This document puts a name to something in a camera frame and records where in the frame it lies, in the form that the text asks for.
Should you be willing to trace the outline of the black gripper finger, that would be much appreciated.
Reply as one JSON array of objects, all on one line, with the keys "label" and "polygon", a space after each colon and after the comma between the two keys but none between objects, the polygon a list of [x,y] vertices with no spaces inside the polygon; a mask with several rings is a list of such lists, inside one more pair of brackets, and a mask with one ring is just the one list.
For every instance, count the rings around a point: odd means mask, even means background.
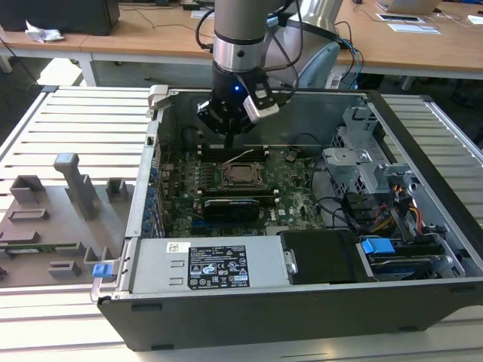
[{"label": "black gripper finger", "polygon": [[229,148],[233,147],[235,138],[238,135],[249,133],[255,127],[256,124],[247,115],[231,119],[229,121]]},{"label": "black gripper finger", "polygon": [[206,100],[197,106],[198,118],[214,133],[223,137],[224,148],[231,148],[231,114],[226,102]]}]

